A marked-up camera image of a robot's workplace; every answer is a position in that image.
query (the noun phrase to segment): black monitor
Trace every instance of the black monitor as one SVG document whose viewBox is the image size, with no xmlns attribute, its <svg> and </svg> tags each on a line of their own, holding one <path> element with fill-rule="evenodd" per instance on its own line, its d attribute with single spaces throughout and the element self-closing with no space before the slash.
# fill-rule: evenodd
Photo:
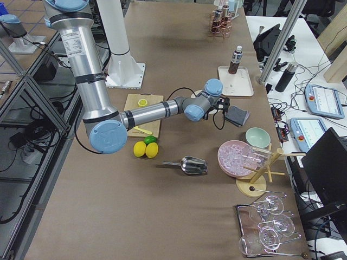
<svg viewBox="0 0 347 260">
<path fill-rule="evenodd" d="M 347 243 L 347 143 L 329 128 L 303 157 L 306 174 L 323 203 L 303 216 L 303 222 L 330 216 Z"/>
</svg>

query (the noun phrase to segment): dark bottle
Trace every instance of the dark bottle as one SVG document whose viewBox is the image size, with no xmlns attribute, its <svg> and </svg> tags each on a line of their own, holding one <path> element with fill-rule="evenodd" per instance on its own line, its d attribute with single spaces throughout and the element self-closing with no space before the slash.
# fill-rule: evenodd
<svg viewBox="0 0 347 260">
<path fill-rule="evenodd" d="M 278 81 L 278 83 L 275 87 L 276 91 L 283 92 L 286 89 L 286 87 L 288 86 L 288 83 L 290 82 L 290 80 L 294 76 L 298 65 L 299 64 L 297 62 L 294 62 L 294 61 L 289 63 L 288 67 L 283 72 L 282 77 L 280 78 L 280 80 Z"/>
<path fill-rule="evenodd" d="M 223 22 L 227 22 L 228 18 L 229 18 L 229 5 L 228 5 L 229 1 L 226 1 L 226 4 L 223 5 L 222 8 L 222 23 Z"/>
<path fill-rule="evenodd" d="M 211 32 L 212 33 L 219 33 L 221 28 L 221 18 L 222 18 L 222 7 L 218 6 L 217 10 L 215 11 L 215 15 L 213 17 Z"/>
<path fill-rule="evenodd" d="M 237 69 L 240 65 L 240 61 L 242 58 L 242 46 L 237 46 L 236 50 L 233 53 L 232 60 L 230 61 L 230 66 L 228 72 L 230 74 L 236 74 Z"/>
</svg>

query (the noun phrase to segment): black chair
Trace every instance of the black chair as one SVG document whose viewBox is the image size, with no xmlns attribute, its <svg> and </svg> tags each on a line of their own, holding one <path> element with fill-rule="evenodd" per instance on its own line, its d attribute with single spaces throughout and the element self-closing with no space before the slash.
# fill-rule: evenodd
<svg viewBox="0 0 347 260">
<path fill-rule="evenodd" d="M 282 0 L 276 14 L 274 15 L 275 17 L 281 17 L 281 16 L 287 16 L 288 11 L 285 11 L 285 8 L 288 4 L 288 2 L 291 2 L 292 4 L 294 3 L 294 0 Z M 307 18 L 309 15 L 317 15 L 320 17 L 330 17 L 335 13 L 335 2 L 343 2 L 343 0 L 307 0 L 303 10 L 303 18 L 306 20 L 308 25 L 313 25 L 314 28 L 318 28 L 318 23 L 317 22 L 312 22 L 308 21 Z M 310 26 L 311 31 L 313 34 L 318 37 L 319 34 L 316 30 L 314 30 Z"/>
</svg>

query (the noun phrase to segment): light blue joint cap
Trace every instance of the light blue joint cap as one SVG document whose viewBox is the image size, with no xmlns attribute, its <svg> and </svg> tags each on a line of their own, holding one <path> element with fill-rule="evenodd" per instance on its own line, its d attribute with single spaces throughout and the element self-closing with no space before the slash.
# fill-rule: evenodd
<svg viewBox="0 0 347 260">
<path fill-rule="evenodd" d="M 204 116 L 205 112 L 197 105 L 187 105 L 184 110 L 185 116 L 193 122 L 197 122 Z"/>
<path fill-rule="evenodd" d="M 223 91 L 223 83 L 218 79 L 210 79 L 205 84 L 205 91 L 211 96 L 220 96 Z"/>
<path fill-rule="evenodd" d="M 126 144 L 125 126 L 117 120 L 106 120 L 93 127 L 89 140 L 100 153 L 115 153 Z"/>
<path fill-rule="evenodd" d="M 21 23 L 17 16 L 11 14 L 0 16 L 0 21 L 4 23 Z"/>
<path fill-rule="evenodd" d="M 55 9 L 64 12 L 77 12 L 87 6 L 89 0 L 45 0 Z"/>
<path fill-rule="evenodd" d="M 44 18 L 44 23 L 46 24 L 46 26 L 47 26 L 48 28 L 52 28 L 52 25 L 51 25 L 51 23 L 50 23 L 50 20 L 49 20 L 49 19 Z"/>
</svg>

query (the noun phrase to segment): wine glass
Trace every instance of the wine glass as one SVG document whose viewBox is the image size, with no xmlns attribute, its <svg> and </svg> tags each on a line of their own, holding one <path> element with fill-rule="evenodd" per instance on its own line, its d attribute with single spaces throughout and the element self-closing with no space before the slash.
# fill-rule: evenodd
<svg viewBox="0 0 347 260">
<path fill-rule="evenodd" d="M 259 240 L 261 244 L 269 250 L 276 250 L 280 246 L 280 237 L 270 226 L 264 226 L 261 228 L 259 231 Z"/>
<path fill-rule="evenodd" d="M 239 240 L 239 249 L 246 256 L 257 256 L 265 253 L 264 246 L 255 233 L 243 235 Z"/>
<path fill-rule="evenodd" d="M 271 226 L 264 226 L 260 229 L 259 231 L 259 240 L 261 242 L 261 244 L 265 247 L 265 251 L 266 249 L 268 250 L 276 250 L 277 248 L 279 248 L 279 246 L 281 244 L 285 244 L 285 243 L 289 243 L 292 242 L 294 240 L 300 239 L 301 238 L 301 234 L 297 233 L 297 232 L 291 232 L 290 229 L 294 228 L 294 225 L 291 226 L 288 229 L 288 232 L 284 231 L 276 231 L 274 228 L 272 228 Z M 291 235 L 296 235 L 296 237 L 288 239 L 288 240 L 284 240 L 286 237 L 285 235 L 290 234 Z"/>
<path fill-rule="evenodd" d="M 271 221 L 273 229 L 284 237 L 294 234 L 295 226 L 292 219 L 286 215 L 275 215 Z"/>
<path fill-rule="evenodd" d="M 257 207 L 249 208 L 248 216 L 254 223 L 258 224 L 268 221 L 270 213 L 266 209 L 265 204 L 260 203 L 257 205 Z"/>
<path fill-rule="evenodd" d="M 284 211 L 283 201 L 275 196 L 269 195 L 262 201 L 255 201 L 252 205 L 257 209 L 266 209 L 270 214 L 279 215 Z"/>
</svg>

